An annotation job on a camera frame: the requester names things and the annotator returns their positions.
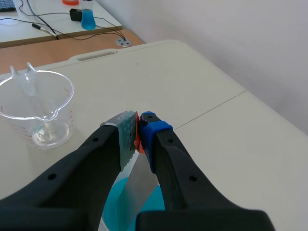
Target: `blue liquid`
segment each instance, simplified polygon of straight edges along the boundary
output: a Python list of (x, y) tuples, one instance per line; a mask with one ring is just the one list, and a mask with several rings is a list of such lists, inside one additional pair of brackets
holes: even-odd
[[(116, 183), (111, 188), (107, 197), (102, 217), (109, 231), (119, 231), (119, 227), (121, 226), (121, 224), (119, 224), (119, 222), (121, 221), (118, 220), (117, 200), (125, 186), (126, 181), (127, 178), (120, 180), (118, 183)], [(144, 203), (140, 212), (150, 210), (165, 210), (162, 191), (160, 190), (160, 187), (158, 185), (153, 190), (148, 200)], [(132, 221), (127, 231), (135, 231), (135, 225), (136, 218)]]
[(86, 30), (93, 30), (96, 27), (92, 10), (82, 10), (81, 26)]

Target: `pen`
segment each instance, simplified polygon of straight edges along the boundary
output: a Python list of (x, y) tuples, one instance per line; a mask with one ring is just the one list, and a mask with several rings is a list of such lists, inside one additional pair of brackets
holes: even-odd
[(49, 30), (46, 30), (45, 28), (43, 28), (43, 27), (41, 27), (41, 26), (39, 26), (39, 25), (37, 25), (37, 24), (32, 23), (32, 26), (33, 26), (35, 29), (44, 31), (45, 33), (47, 33), (47, 34), (49, 34), (49, 35), (52, 35), (52, 36), (54, 36), (54, 37), (57, 37), (56, 34), (52, 33), (52, 32), (49, 31)]

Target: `white desk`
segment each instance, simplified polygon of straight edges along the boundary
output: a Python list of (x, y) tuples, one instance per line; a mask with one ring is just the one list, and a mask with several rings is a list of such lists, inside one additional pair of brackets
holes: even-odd
[(0, 199), (78, 148), (102, 122), (125, 110), (153, 111), (227, 198), (264, 210), (278, 231), (308, 226), (308, 137), (188, 46), (161, 41), (96, 51), (42, 69), (73, 81), (77, 129), (59, 148), (39, 151), (0, 118)]
[[(36, 14), (44, 13), (69, 13), (71, 8), (79, 8), (77, 6), (64, 5), (61, 0), (29, 0), (29, 3)], [(15, 12), (2, 12), (2, 18), (16, 18), (25, 21), (41, 23), (36, 17), (29, 17), (19, 11), (19, 6), (22, 4), (20, 0), (14, 0), (16, 7)], [(32, 14), (26, 0), (24, 0), (23, 11), (27, 14)], [(102, 6), (96, 1), (94, 2), (93, 14), (95, 17), (105, 18), (107, 21), (116, 25), (119, 29), (122, 25), (112, 17)], [(67, 14), (51, 14), (41, 16), (52, 28), (61, 31), (70, 36), (82, 36), (87, 34), (96, 34), (110, 31), (108, 29), (96, 28), (95, 30), (84, 30), (80, 22), (71, 21), (70, 15)], [(102, 19), (95, 19), (96, 25), (106, 28), (115, 29), (115, 27)], [(31, 26), (30, 23), (18, 22), (15, 20), (1, 20), (0, 21), (0, 48), (16, 45), (24, 45), (35, 42), (42, 42), (54, 40), (55, 37), (50, 36), (40, 30)]]

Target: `screw hole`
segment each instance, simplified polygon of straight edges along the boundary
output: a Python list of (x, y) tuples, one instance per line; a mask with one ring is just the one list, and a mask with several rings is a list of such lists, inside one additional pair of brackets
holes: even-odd
[(57, 177), (57, 174), (52, 173), (52, 174), (50, 174), (50, 175), (47, 177), (47, 179), (48, 179), (48, 180), (54, 180), (54, 179), (56, 179), (56, 177)]
[(192, 182), (196, 182), (197, 181), (197, 177), (196, 176), (190, 176), (189, 180)]

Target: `keyboard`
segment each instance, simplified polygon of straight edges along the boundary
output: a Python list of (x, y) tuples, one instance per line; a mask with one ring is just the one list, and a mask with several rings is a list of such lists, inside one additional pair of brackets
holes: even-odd
[(13, 0), (0, 0), (0, 12), (16, 11)]

